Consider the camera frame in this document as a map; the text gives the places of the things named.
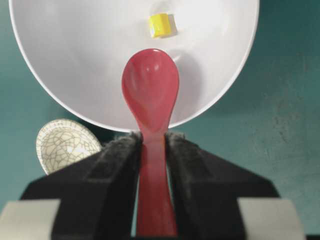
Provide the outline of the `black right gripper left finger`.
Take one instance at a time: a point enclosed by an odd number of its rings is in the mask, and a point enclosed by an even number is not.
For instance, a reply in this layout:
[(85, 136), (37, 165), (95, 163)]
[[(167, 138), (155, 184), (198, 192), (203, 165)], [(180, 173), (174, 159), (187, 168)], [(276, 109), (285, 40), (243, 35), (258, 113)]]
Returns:
[(53, 240), (128, 240), (142, 137), (132, 132), (100, 152), (32, 181), (22, 200), (59, 199)]

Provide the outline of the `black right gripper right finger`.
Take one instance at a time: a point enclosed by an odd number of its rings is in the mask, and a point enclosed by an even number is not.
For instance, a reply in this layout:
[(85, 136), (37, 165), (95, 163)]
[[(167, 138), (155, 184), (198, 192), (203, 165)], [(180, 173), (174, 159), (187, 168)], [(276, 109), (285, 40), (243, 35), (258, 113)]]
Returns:
[(244, 240), (238, 198), (278, 198), (273, 183), (216, 156), (182, 133), (165, 135), (178, 234), (184, 240)]

